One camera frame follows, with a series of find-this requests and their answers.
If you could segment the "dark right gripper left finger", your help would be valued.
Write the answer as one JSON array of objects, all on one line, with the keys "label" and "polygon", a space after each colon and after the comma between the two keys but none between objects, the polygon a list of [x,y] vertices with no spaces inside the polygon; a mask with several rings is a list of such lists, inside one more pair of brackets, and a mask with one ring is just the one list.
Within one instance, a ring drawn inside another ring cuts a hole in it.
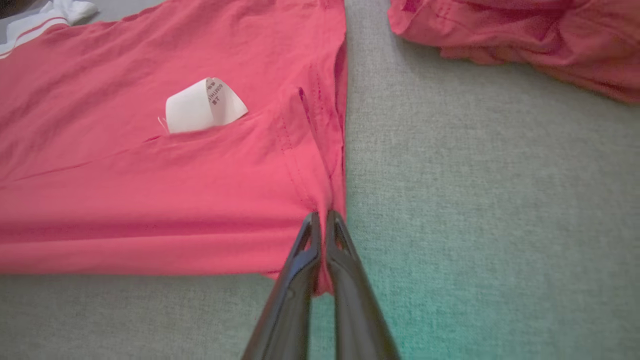
[{"label": "dark right gripper left finger", "polygon": [[310,309],[322,260],[317,212],[302,221],[241,360],[307,360]]}]

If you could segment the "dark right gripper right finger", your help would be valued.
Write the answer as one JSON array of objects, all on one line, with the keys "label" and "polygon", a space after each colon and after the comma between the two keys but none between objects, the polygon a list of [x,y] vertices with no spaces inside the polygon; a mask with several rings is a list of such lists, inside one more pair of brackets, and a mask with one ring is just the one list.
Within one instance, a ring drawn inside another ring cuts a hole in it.
[{"label": "dark right gripper right finger", "polygon": [[401,360],[346,223],[330,210],[326,267],[334,291],[336,360]]}]

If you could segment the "red and white jersey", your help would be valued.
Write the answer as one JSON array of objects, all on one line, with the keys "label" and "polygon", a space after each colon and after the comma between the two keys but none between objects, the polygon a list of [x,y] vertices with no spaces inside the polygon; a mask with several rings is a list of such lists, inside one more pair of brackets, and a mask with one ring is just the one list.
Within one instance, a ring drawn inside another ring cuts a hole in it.
[{"label": "red and white jersey", "polygon": [[94,11],[0,43],[0,274],[276,276],[345,212],[345,0]]}]

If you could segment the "red shorts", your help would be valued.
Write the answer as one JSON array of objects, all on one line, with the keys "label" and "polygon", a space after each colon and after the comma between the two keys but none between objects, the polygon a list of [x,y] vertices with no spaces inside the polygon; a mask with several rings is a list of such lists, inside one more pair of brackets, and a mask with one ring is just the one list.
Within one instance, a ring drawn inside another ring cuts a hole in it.
[{"label": "red shorts", "polygon": [[640,105],[640,0],[390,0],[387,16],[444,59],[528,64]]}]

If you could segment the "large grey sofa seat cushion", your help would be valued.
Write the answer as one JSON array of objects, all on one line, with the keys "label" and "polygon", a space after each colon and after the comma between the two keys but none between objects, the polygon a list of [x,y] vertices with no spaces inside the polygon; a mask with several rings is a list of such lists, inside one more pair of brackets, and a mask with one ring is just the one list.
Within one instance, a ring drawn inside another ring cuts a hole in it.
[{"label": "large grey sofa seat cushion", "polygon": [[[346,0],[347,221],[403,360],[640,360],[640,106]],[[238,360],[260,275],[0,276],[0,360]]]}]

